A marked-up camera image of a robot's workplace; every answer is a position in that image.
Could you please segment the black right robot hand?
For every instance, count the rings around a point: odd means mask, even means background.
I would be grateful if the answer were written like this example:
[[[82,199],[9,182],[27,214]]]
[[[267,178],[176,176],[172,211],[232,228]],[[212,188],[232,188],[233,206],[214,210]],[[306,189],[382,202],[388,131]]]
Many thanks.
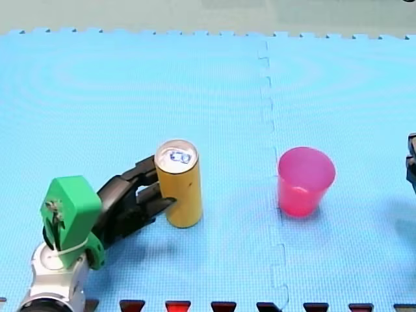
[[[415,141],[416,141],[416,134],[415,133],[409,134],[408,136],[409,155],[406,157],[406,179],[408,182],[411,183],[414,192],[416,192]]]

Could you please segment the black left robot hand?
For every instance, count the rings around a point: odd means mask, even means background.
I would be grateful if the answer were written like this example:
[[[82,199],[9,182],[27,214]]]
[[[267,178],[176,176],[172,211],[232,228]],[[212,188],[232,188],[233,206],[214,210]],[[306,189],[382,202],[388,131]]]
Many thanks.
[[[154,223],[156,217],[177,203],[161,194],[154,156],[110,178],[97,192],[101,212],[92,233],[104,249]]]

